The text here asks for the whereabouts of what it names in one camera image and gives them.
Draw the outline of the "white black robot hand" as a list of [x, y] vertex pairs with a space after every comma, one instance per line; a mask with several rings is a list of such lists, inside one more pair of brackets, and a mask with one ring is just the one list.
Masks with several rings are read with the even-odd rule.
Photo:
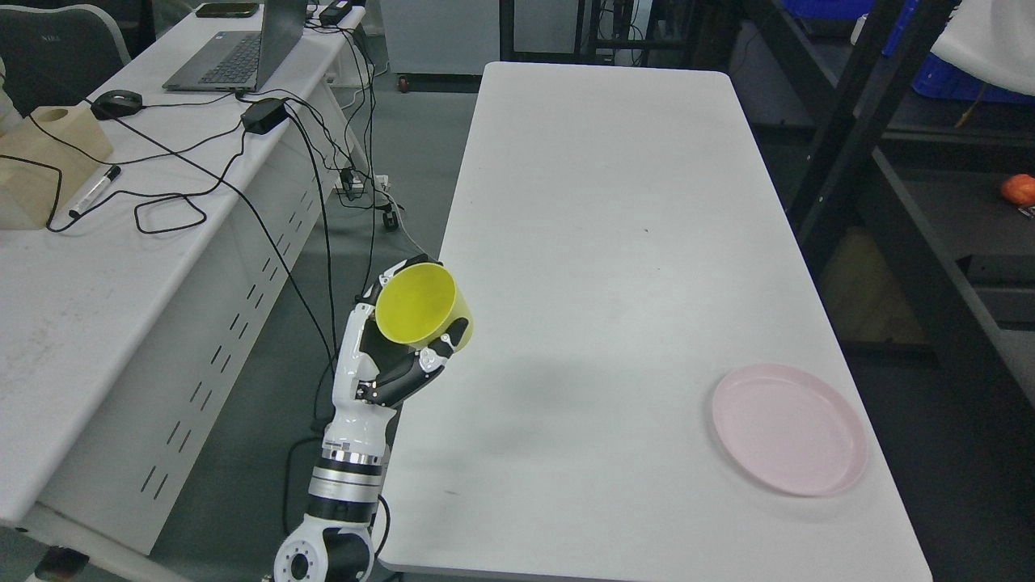
[[323, 432], [321, 452], [389, 457], [398, 431], [403, 402], [428, 386], [459, 353], [452, 338], [463, 333], [468, 324], [466, 319], [455, 320], [447, 334], [432, 340], [424, 348], [385, 339], [374, 319], [383, 284], [403, 268], [428, 262], [445, 268], [426, 254], [396, 263], [374, 280], [349, 314], [332, 387], [334, 411]]

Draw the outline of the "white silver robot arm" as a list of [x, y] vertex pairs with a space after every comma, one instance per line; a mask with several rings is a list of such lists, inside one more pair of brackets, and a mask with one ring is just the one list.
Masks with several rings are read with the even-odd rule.
[[280, 543], [274, 581], [366, 581], [376, 559], [374, 518], [384, 457], [323, 450], [308, 485], [306, 513]]

